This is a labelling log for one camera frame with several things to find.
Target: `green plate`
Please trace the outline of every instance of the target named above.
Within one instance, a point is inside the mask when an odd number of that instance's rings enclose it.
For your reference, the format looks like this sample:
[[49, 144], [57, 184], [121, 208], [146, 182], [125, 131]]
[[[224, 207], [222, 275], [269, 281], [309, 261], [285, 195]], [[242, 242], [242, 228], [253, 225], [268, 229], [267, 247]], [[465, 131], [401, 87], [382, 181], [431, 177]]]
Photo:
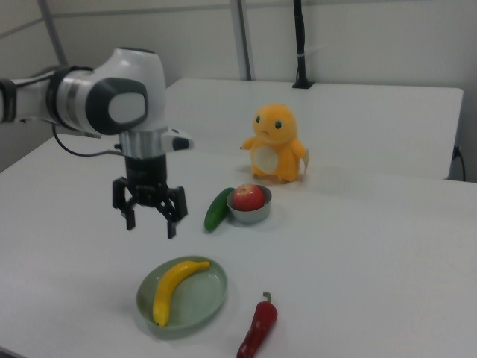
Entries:
[[[172, 266], [188, 260], [209, 261], [210, 267], [195, 272], [177, 285], [171, 299], [169, 322], [160, 327], [152, 317], [157, 284]], [[163, 263], [148, 274], [138, 289], [136, 303], [149, 329], [166, 338], [189, 334], [204, 326], [221, 307], [226, 294], [227, 276], [219, 264], [207, 257], [185, 256]]]

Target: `plush toy belly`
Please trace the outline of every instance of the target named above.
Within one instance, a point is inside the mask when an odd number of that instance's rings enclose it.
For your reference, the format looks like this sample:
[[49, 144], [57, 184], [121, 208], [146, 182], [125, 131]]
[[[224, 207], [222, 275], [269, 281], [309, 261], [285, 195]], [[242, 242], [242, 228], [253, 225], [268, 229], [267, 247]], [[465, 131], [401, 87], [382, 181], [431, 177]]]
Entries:
[[270, 147], [258, 147], [252, 152], [252, 163], [262, 172], [273, 174], [277, 170], [278, 155]]

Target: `black pole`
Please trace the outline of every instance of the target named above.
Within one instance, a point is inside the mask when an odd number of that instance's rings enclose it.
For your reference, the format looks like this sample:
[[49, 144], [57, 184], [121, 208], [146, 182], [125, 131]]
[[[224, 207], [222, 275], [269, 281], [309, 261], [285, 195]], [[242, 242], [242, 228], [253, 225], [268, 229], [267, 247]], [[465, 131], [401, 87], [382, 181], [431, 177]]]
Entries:
[[301, 0], [293, 0], [293, 8], [295, 12], [295, 34], [297, 36], [297, 81], [293, 88], [308, 89], [313, 82], [309, 82], [306, 78], [305, 67], [305, 23], [303, 22], [303, 15], [301, 12]]

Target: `metal bowl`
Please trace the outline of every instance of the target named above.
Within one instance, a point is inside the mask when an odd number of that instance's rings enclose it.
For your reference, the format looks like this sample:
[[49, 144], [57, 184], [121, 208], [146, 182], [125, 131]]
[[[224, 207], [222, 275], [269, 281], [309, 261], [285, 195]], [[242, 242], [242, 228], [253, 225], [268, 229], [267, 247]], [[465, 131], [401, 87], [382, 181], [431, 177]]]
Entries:
[[252, 211], [237, 210], [233, 207], [233, 192], [231, 192], [229, 196], [227, 196], [227, 206], [229, 207], [233, 217], [244, 224], [253, 224], [255, 222], [260, 222], [261, 220], [265, 219], [270, 213], [271, 191], [265, 186], [257, 186], [265, 196], [265, 204], [260, 209]]

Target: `yellow banana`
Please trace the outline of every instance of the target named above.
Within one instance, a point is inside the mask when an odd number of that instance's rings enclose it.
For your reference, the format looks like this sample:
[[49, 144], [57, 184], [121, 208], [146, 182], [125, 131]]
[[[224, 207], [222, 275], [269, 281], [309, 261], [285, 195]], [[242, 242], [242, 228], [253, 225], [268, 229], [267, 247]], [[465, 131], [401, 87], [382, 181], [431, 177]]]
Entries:
[[169, 321], [172, 293], [177, 285], [197, 270], [208, 269], [209, 267], [209, 261], [203, 261], [200, 263], [195, 261], [182, 261], [181, 263], [172, 266], [164, 276], [162, 276], [162, 279], [157, 285], [152, 305], [152, 316], [154, 322], [160, 327], [166, 326]]

